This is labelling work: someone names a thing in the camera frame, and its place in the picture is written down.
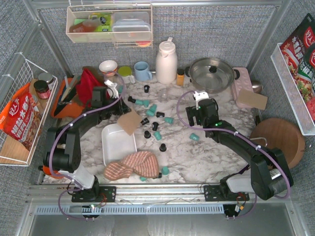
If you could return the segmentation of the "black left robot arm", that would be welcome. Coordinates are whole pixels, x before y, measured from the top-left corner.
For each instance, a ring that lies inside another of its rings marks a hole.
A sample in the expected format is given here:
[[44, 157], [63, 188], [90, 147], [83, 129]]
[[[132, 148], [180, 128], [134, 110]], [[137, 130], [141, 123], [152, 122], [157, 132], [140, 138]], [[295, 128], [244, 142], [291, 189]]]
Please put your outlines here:
[[46, 157], [43, 166], [53, 177], [65, 177], [75, 184], [78, 191], [99, 189], [97, 177], [81, 163], [81, 137], [101, 121], [111, 116], [121, 116], [130, 111], [123, 101], [117, 84], [95, 87], [90, 105], [73, 121], [62, 127], [51, 127], [47, 132]]

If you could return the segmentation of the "white rectangular storage basket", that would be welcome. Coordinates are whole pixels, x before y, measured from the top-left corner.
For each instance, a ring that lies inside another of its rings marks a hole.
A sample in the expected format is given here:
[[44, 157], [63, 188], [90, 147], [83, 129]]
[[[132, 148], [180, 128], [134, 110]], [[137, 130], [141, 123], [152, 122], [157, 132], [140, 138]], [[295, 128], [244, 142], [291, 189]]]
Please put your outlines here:
[[110, 124], [101, 132], [103, 162], [107, 166], [137, 152], [134, 134], [128, 135], [118, 124]]

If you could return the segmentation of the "striped pink knit cloth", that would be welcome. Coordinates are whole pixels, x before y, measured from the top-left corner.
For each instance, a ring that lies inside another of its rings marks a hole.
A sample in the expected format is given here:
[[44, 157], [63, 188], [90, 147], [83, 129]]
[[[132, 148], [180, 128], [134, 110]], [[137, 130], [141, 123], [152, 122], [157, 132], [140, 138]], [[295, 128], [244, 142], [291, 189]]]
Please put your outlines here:
[[111, 181], [129, 178], [137, 174], [144, 178], [156, 178], [159, 175], [157, 157], [149, 151], [139, 151], [127, 155], [120, 161], [113, 161], [106, 165], [104, 177]]

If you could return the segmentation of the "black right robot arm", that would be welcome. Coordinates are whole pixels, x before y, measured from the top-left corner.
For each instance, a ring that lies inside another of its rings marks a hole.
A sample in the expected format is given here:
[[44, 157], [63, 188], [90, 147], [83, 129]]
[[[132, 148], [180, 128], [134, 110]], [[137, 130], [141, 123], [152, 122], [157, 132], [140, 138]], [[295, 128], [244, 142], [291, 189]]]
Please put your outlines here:
[[202, 126], [205, 137], [233, 150], [250, 167], [251, 187], [263, 200], [272, 197], [287, 199], [291, 194], [293, 178], [284, 153], [278, 149], [261, 147], [239, 133], [229, 122], [219, 119], [215, 99], [204, 99], [197, 106], [186, 107], [188, 127]]

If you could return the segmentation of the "brown cardboard square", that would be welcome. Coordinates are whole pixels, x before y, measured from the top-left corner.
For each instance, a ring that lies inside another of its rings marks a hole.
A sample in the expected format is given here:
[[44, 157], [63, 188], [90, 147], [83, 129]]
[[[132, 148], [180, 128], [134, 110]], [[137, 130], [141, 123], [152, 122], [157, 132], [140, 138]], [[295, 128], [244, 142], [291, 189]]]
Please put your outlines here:
[[117, 124], [128, 134], [132, 135], [139, 126], [142, 118], [134, 110], [120, 116]]

